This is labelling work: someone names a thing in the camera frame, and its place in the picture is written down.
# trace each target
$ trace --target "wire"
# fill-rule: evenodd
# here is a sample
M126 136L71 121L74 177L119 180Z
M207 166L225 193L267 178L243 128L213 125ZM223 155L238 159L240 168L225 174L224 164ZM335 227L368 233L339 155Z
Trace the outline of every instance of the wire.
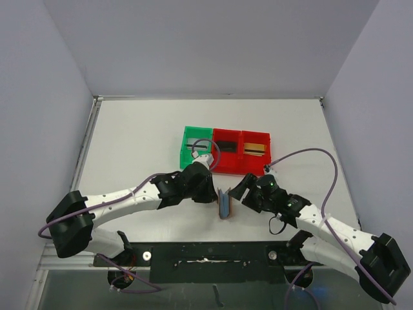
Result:
M312 148L308 148L308 149L297 150L297 151L295 151L293 153L290 153L290 154L288 154L284 157L281 157L280 159L275 160L272 163L270 163L270 166L273 166L273 165L279 163L280 161L285 160L285 159L287 159L287 158L289 158L293 155L303 153L303 152L309 152L309 151L313 151L313 150L325 153L332 160L333 165L334 165L334 179L333 179L333 182L330 186L330 189L327 192L327 195L325 196L325 198L323 200L323 203L321 204L321 216L323 217L323 220L325 221L326 226L330 230L333 237L340 244L340 246L344 249L344 251L351 257L351 259L354 261L354 263L356 263L357 267L359 267L361 272L363 272L363 274L373 283L373 285L380 291L381 294L383 294L392 304L396 305L397 304L396 301L386 292L386 290L384 288L382 288L380 286L380 284L377 283L377 281L371 276L371 274L368 273L368 271L360 264L359 258L356 256L356 254L354 254L352 252L352 250L350 250L347 247L347 245L343 241L341 241L341 239L339 238L339 236L334 231L333 227L330 225L330 223L328 222L328 220L325 217L325 205L327 204L327 201L330 198L331 193L334 190L334 187L336 186L337 178L338 178L338 165L337 165L337 162L334 159L333 155L331 155L331 153L329 151L325 150L325 149L312 147Z
M196 140L196 141L192 144L191 153L194 153L194 151L195 151L195 146L196 146L199 142L201 142L201 141L209 141L209 142L211 142L211 143L214 145L214 147L217 149L218 156L217 156L217 160L215 161L215 165L213 165L212 167L209 168L209 170L213 171L213 170L218 166L218 163L219 163L219 161L221 160L221 150L219 149L218 144L217 144L215 141L213 141L213 140L211 140L211 139L208 139L208 138L201 138L201 139Z
M314 262L309 263L307 266L305 266L304 268L302 268L302 270L300 270L300 272L298 272L298 274L296 275L296 277L291 281L290 287L287 289L287 292L285 293L285 297L284 297L284 310L288 309L288 298L290 296L291 290L295 285L295 283L298 281L298 279L305 273L305 271L307 271L307 269L311 268L314 265ZM316 296L313 294L312 291L310 291L309 289L305 289L303 287L300 287L302 290L306 291L311 298L314 300L314 302L317 305L317 309L321 310L321 306L320 303L318 302Z
M291 281L290 286L288 287L287 292L285 293L285 297L284 297L284 310L288 309L288 304L287 304L288 303L288 298L290 296L291 290L294 287L295 283L297 282L299 277L302 276L305 273L305 271L307 271L308 268L311 268L314 264L315 264L314 262L311 262L307 266L302 268L302 270L300 270L299 273L296 275L296 277Z
M125 196L123 196L123 197L120 197L120 198L118 198L118 199L114 199L114 200L111 200L111 201L108 201L108 202L103 202L103 203L100 203L100 204L98 204L98 205L93 205L93 206L91 206L91 207L84 208L84 209L78 210L78 211L76 211L76 212L69 213L69 214L64 215L64 216L62 216L62 217L60 217L60 218L56 218L55 220L52 220L52 221L48 222L45 226L43 226L42 228L40 228L40 230L37 232L37 235L38 235L40 238L52 239L52 237L43 234L43 232L44 232L46 229L48 229L49 227L53 226L54 224L60 223L60 222L65 221L65 220L67 220L67 219L69 219L69 218L73 218L74 216L78 216L78 215L80 215L80 214L83 214L83 213L87 213L87 212L96 210L96 209L98 209L98 208L107 207L108 205L113 205L114 203L118 203L118 202L121 202L121 201L123 202L124 200L126 200L126 199L132 197L134 194L136 194L136 193L137 193L146 183L148 183L151 179L155 178L156 176L161 176L161 175L165 175L165 173L154 173L154 174L151 174L151 175L150 175L149 177L147 177L141 184L139 184L132 192L130 192L129 194L127 194L127 195L125 195Z
M118 268L120 271L122 271L124 274L127 274L129 276L132 276L133 278L135 278L136 280L143 282L147 285L149 285L150 287L153 287L154 289L147 289L147 290L129 290L129 289L121 289L120 292L122 293L130 293L130 294L149 294L149 293L157 293L162 291L162 288L160 288L158 285L150 283L149 281L141 278L140 276L138 276L137 274L131 273L129 270L126 270L124 268L122 268L121 266L117 265L115 262L111 261L109 258L107 258L105 255L103 254L96 254L97 257L99 257L100 259L104 260L106 263ZM117 281L120 278L123 278L124 275L122 276L118 276L117 278L114 278L112 280L112 282L110 282L110 285L113 285L115 283L115 281Z
M321 310L320 303L319 303L317 297L314 295L314 293L313 293L311 290L309 290L309 289L305 289L305 288L303 288L303 287L302 287L302 289L304 290L304 292L307 292L307 294L309 294L309 295L311 296L311 298L313 299L313 301L316 303L317 309L318 309L318 310Z
M277 218L277 216L271 217L271 219L268 221L268 230L270 231L270 234L273 234L273 235L275 236L275 235L277 235L277 234L281 234L281 233L285 230L285 227L287 227L287 223L284 223L283 228L281 228L279 232L273 233L272 230L271 230L271 221L272 221L274 218Z

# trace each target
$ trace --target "white enclosure wall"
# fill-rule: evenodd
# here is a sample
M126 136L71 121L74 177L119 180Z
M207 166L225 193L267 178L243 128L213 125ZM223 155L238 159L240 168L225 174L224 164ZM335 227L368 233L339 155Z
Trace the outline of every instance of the white enclosure wall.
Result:
M362 227L413 266L413 2L381 0L328 91L325 112ZM413 277L396 295L412 309Z
M24 309L44 241L69 189L92 95L41 0L0 9L0 300Z
M45 0L95 95L313 98L378 0Z

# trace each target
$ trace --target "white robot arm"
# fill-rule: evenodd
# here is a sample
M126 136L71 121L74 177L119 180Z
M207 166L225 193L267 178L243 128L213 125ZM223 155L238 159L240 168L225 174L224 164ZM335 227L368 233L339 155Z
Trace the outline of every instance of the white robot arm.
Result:
M287 246L300 251L310 262L349 275L382 303L389 300L378 286L393 297L410 274L410 267L392 237L377 237L333 217L323 218L307 199L281 189L271 173L260 178L247 174L228 194L256 212L274 213L282 222L299 229Z
M177 205L192 198L198 203L217 200L209 165L211 154L198 156L182 172L155 174L140 186L95 196L82 197L69 192L46 219L39 231L49 229L57 255L66 258L81 251L114 258L130 245L121 231L110 232L100 225L122 216L145 210Z
M182 172L157 174L138 187L110 194L82 197L79 191L70 192L47 218L47 225L39 235L43 236L41 232L49 228L57 255L61 258L81 251L116 258L131 250L125 234L109 232L99 226L138 211L177 205L185 198L199 203L217 200L209 171L211 163L210 154L198 156ZM301 253L310 262L349 275L380 302L388 303L388 299L359 270L359 264L391 296L410 274L410 267L393 238L386 234L377 237L330 217L328 224L333 228L334 236L320 210L305 198L280 189L271 173L260 178L247 174L228 194L257 212L272 212L282 222L299 229L287 247ZM359 264L350 259L342 243Z

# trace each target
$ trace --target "purple cable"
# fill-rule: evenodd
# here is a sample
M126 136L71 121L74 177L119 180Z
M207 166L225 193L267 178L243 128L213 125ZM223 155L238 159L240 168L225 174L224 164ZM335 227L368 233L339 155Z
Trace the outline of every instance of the purple cable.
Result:
M347 245L341 241L341 239L339 238L339 236L336 234L336 232L334 231L333 227L330 225L330 223L328 222L328 220L325 218L325 205L327 204L328 199L331 196L331 193L334 189L334 187L336 186L337 183L337 178L338 178L338 166L337 166L337 162L334 159L333 155L331 155L331 153L325 149L320 149L317 147L312 147L309 149L303 149L303 150L297 150L293 153L290 153L284 157L281 157L278 160L273 161L272 163L270 163L270 166L273 166L277 163L279 163L282 160L285 160L288 157L291 157L293 155L299 154L299 153L303 153L303 152L308 152L311 150L316 150L319 152L323 152L326 155L328 155L328 157L330 157L330 159L333 162L334 165L334 179L333 179L333 183L330 186L330 189L327 192L327 195L325 196L323 203L321 204L321 216L323 217L323 219L325 220L325 225L328 227L328 229L330 229L331 234L333 235L333 237L337 240L337 242L340 244L340 246L344 249L344 251L351 257L351 259L356 263L357 267L359 267L359 269L365 274L365 276L368 278L369 281L371 281L373 283L374 286L377 287L377 289L380 291L381 294L383 294L392 304L396 305L396 301L386 292L386 290L384 290L384 288L382 288L380 286L380 284L377 283L377 281L368 273L368 271L360 264L359 258L357 257L356 254L354 254L348 247ZM294 281L291 282L290 287L292 287L294 285Z
M129 289L121 289L120 291L122 293L130 293L130 294L149 294L149 293L157 293L162 291L162 288L160 288L159 286L157 286L156 284L150 283L149 281L146 281L145 279L141 278L140 276L138 276L137 274L131 273L129 270L126 270L124 268L122 268L121 266L117 265L116 263L114 263L113 261L111 261L109 258L107 258L105 255L103 254L96 254L97 257L100 257L102 260L104 260L106 263L118 268L120 271L122 271L123 273L132 276L133 278L135 278L136 280L143 282L147 285L149 285L150 287L153 287L154 289L148 289L148 290L137 290L137 291L133 291L133 290L129 290ZM113 285L115 283L116 280L120 279L124 277L124 275L122 276L118 276L117 278L115 278L110 285Z
M317 300L316 296L313 294L313 292L310 291L309 289L304 289L304 292L307 292L307 294L309 294L311 296L313 301L316 303L317 309L321 310L320 303L318 302L318 300Z
M302 268L302 270L300 270L299 273L296 275L296 277L291 281L291 284L290 284L290 286L288 287L287 292L285 293L285 297L284 297L284 310L287 310L287 309L288 309L288 304L287 304L287 303L288 303L288 298L289 298L289 296L290 296L290 293L291 293L292 288L294 287L294 284L297 282L297 280L299 279L299 277L302 276L302 275L304 274L304 272L305 272L308 268L310 268L311 266L313 266L313 265L314 265L314 263L311 262L311 263L309 263L307 266L305 266L304 268ZM314 301L316 302L317 308L320 310L320 309L321 309L321 308L320 308L320 304L319 304L317 298L314 296L314 294L311 293L311 291L309 291L308 289L305 289L305 291L306 291L308 294L310 294L310 296L314 299Z
M152 178L155 178L156 176L161 176L161 175L164 175L164 174L165 174L165 173L154 173L154 174L150 175L149 177L147 177L141 184L139 184L139 185L132 191L133 194L135 194L138 190L140 190L140 189L141 189L146 183L148 183ZM103 202L103 203L100 203L99 205L94 205L94 206L91 206L91 207L89 207L89 208L85 208L85 209L78 210L78 211L76 211L76 212L69 213L69 214L64 215L64 216L62 216L62 217L60 217L60 218L56 218L55 220L52 220L52 221L48 222L45 226L43 226L42 228L40 228L40 230L39 230L39 232L37 233L37 235L38 235L40 238L52 239L52 237L46 236L46 235L42 234L42 233L43 233L46 229L48 229L50 226L53 226L54 224L60 223L60 222L62 222L62 221L65 221L65 220L67 220L67 219L69 219L69 218L72 218L72 217L74 217L74 216L77 216L77 215L80 215L80 214L83 214L83 213L86 213L86 212L90 212L90 211L96 210L96 209L98 209L98 208L107 207L108 205L112 205L112 204L114 204L114 203L118 203L118 202L124 201L124 200L132 197L133 194L130 192L129 194L127 194L127 195L125 195L125 196L123 196L123 197L120 197L120 198L118 198L118 199L111 200L111 201L108 201L108 202Z
M221 150L219 149L218 144L215 141L213 141L211 139L208 139L208 138L201 138L201 139L196 140L194 142L194 144L192 144L191 153L193 153L195 151L195 145L197 145L201 141L211 142L214 145L214 147L217 149L218 157L217 157L217 160L215 162L215 165L213 165L212 167L209 168L210 171L213 171L218 166L218 163L221 160Z

